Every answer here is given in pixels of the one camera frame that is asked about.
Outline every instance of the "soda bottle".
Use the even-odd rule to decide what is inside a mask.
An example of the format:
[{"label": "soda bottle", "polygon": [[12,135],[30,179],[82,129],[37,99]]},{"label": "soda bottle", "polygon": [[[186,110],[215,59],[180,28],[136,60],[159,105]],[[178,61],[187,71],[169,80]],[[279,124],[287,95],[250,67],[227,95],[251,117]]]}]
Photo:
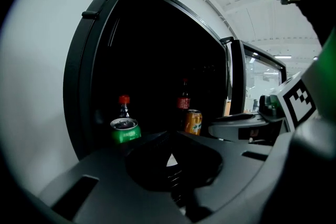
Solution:
[{"label": "soda bottle", "polygon": [[190,107],[190,96],[188,92],[188,79],[184,78],[176,102],[176,129],[183,131],[186,111]]},{"label": "soda bottle", "polygon": [[120,104],[120,118],[130,118],[129,109],[127,105],[130,103],[130,97],[128,95],[119,96],[119,104]]}]

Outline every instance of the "ceiling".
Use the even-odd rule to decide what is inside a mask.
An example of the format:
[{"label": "ceiling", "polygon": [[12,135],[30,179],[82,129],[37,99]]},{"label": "ceiling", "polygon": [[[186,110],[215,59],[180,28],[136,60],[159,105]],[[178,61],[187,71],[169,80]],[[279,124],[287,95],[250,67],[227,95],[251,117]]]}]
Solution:
[{"label": "ceiling", "polygon": [[284,59],[288,75],[306,70],[321,46],[310,23],[294,5],[276,0],[208,1],[237,38]]}]

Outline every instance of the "black plastic surface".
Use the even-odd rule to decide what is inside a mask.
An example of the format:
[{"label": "black plastic surface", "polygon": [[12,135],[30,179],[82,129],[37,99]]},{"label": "black plastic surface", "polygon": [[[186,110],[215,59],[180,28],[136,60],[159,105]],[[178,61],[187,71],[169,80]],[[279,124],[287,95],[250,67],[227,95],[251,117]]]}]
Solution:
[{"label": "black plastic surface", "polygon": [[77,211],[75,223],[133,223],[139,219],[147,223],[187,223],[190,220],[180,213],[165,184],[165,164],[171,153],[182,169],[187,215],[199,220],[195,212],[211,214],[218,210],[262,167],[262,161],[244,157],[243,152],[268,154],[270,150],[267,146],[231,144],[183,133],[149,135],[91,154],[50,183],[40,197],[54,207],[86,175],[99,181]]},{"label": "black plastic surface", "polygon": [[[294,135],[278,137],[274,147],[241,145],[195,135],[180,134],[220,154],[223,168],[208,186],[194,189],[199,208],[208,216],[204,224],[333,222],[336,187],[336,126],[314,120],[304,123]],[[104,149],[56,178],[42,192],[48,206],[57,203],[83,174],[100,180],[77,212],[82,223],[190,223],[169,192],[148,191],[127,173],[124,160],[135,148],[158,137],[149,135]],[[243,156],[245,152],[268,155],[265,161]],[[48,209],[39,202],[44,214]],[[55,214],[57,223],[60,218]]]},{"label": "black plastic surface", "polygon": [[72,220],[97,182],[96,178],[81,177],[52,207],[53,211],[65,219]]},{"label": "black plastic surface", "polygon": [[244,46],[240,40],[231,43],[232,53],[232,97],[230,115],[240,114],[244,111],[246,89],[246,63]]}]

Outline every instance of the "red bottle cap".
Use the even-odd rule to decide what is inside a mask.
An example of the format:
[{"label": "red bottle cap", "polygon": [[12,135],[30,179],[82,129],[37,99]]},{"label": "red bottle cap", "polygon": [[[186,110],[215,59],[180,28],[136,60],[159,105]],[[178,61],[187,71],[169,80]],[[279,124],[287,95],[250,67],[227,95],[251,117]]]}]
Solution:
[{"label": "red bottle cap", "polygon": [[130,97],[128,95],[119,96],[119,103],[120,104],[129,104],[130,103]]}]

